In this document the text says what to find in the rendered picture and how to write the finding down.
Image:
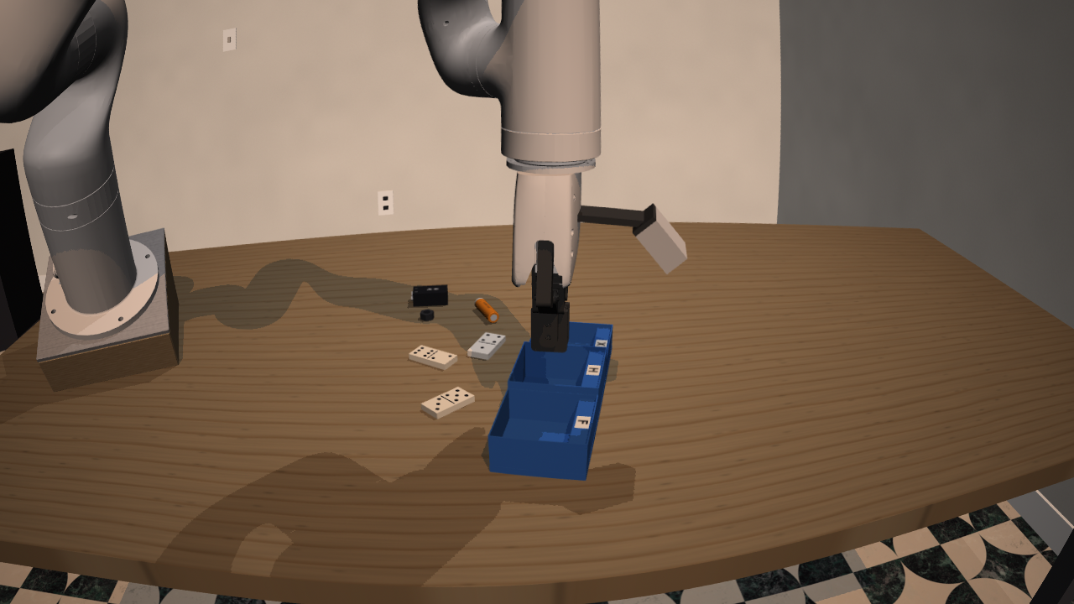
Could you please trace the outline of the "white domino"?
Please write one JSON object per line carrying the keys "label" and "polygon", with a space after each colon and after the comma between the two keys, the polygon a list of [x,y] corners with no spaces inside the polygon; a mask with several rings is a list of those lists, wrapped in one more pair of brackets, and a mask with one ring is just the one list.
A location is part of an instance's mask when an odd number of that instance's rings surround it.
{"label": "white domino", "polygon": [[505,341],[506,336],[503,336],[503,334],[484,333],[478,341],[473,343],[471,348],[467,349],[467,356],[488,360],[488,358],[493,356],[493,353],[498,351]]}

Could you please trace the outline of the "orange battery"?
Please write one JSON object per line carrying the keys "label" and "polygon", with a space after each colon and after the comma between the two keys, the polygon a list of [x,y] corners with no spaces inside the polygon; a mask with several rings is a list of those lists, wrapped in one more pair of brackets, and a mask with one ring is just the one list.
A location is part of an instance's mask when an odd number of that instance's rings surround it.
{"label": "orange battery", "polygon": [[488,304],[488,302],[487,302],[485,299],[478,298],[478,299],[476,299],[475,303],[473,303],[473,304],[477,307],[477,310],[479,310],[479,312],[481,312],[481,314],[483,314],[484,316],[487,316],[488,322],[491,322],[491,323],[498,322],[498,318],[499,318],[498,312],[495,312],[495,310],[491,305]]}

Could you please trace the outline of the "beige domino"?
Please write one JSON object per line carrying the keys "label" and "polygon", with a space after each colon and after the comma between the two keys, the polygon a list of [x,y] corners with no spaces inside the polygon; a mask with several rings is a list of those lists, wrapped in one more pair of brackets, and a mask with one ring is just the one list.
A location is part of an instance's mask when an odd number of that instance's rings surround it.
{"label": "beige domino", "polygon": [[442,393],[421,403],[421,409],[424,409],[429,415],[438,419],[451,414],[454,409],[465,408],[465,406],[473,402],[475,402],[475,396],[458,387],[448,391],[448,393]]}
{"label": "beige domino", "polygon": [[454,353],[445,353],[427,346],[417,347],[412,353],[408,353],[408,358],[419,363],[424,363],[426,366],[444,368],[444,370],[448,366],[453,366],[454,362],[458,361],[458,355],[454,355]]}

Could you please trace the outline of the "blue three-compartment bin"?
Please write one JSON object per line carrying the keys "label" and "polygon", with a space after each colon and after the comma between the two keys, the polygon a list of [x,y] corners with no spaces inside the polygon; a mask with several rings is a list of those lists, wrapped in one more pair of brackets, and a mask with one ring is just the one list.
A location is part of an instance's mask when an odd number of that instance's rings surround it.
{"label": "blue three-compartment bin", "polygon": [[525,341],[488,432],[488,469],[585,481],[611,353],[609,323],[569,321],[566,353],[533,351]]}

